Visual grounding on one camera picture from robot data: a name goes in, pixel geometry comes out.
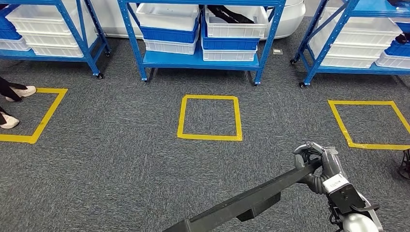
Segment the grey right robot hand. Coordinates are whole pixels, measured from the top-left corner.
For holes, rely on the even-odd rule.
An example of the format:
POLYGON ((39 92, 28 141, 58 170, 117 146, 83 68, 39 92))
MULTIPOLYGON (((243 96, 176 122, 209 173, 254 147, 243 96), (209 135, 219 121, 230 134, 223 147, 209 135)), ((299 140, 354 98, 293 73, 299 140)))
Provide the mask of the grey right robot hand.
POLYGON ((320 176, 315 176, 314 174, 309 174, 308 176, 302 179, 302 183, 311 185, 311 186, 322 186, 323 181, 333 177, 336 174, 345 175, 343 168, 341 166, 340 160, 338 158, 338 152, 335 147, 330 146, 321 146, 315 142, 307 141, 304 144, 298 146, 294 151, 295 158, 300 161, 297 166, 295 162, 295 167, 301 169, 304 167, 301 161, 305 163, 310 155, 318 155, 321 158, 322 162, 322 173, 320 176))

